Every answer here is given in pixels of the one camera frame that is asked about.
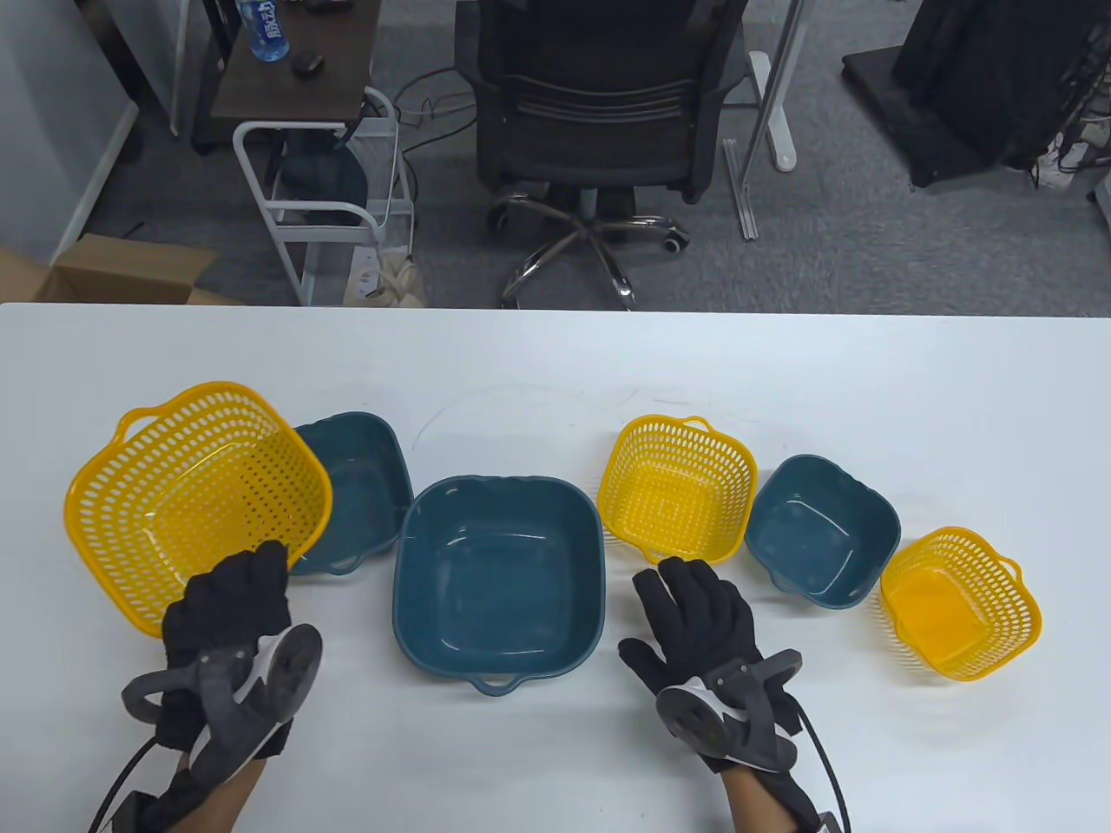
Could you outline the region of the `person's left hand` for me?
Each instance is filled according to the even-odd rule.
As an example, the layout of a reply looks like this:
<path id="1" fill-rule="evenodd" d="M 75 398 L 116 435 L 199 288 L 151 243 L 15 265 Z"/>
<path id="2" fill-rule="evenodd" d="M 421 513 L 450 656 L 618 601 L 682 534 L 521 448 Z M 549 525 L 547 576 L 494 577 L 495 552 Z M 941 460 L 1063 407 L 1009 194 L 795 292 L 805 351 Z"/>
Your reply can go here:
<path id="1" fill-rule="evenodd" d="M 257 550 L 234 553 L 210 572 L 192 576 L 184 595 L 167 608 L 162 641 L 167 670 L 190 666 L 202 652 L 233 644 L 257 646 L 261 636 L 276 635 L 293 620 L 288 599 L 288 550 L 266 541 Z M 178 690 L 161 695 L 156 744 L 190 752 L 207 724 L 200 697 Z M 256 754 L 276 757 L 283 749 L 293 720 L 279 727 Z"/>

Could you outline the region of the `person's right hand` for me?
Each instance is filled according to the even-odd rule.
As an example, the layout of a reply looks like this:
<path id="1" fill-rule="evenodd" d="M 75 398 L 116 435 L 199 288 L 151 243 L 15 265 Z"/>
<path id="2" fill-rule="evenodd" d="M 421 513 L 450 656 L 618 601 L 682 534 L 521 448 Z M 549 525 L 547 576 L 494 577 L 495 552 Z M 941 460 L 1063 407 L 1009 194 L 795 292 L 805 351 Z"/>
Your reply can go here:
<path id="1" fill-rule="evenodd" d="M 705 561 L 665 559 L 635 573 L 634 590 L 654 643 L 624 639 L 619 656 L 672 737 L 713 772 L 743 766 L 770 787 L 789 784 L 805 722 L 785 684 L 800 652 L 763 654 L 749 603 Z"/>

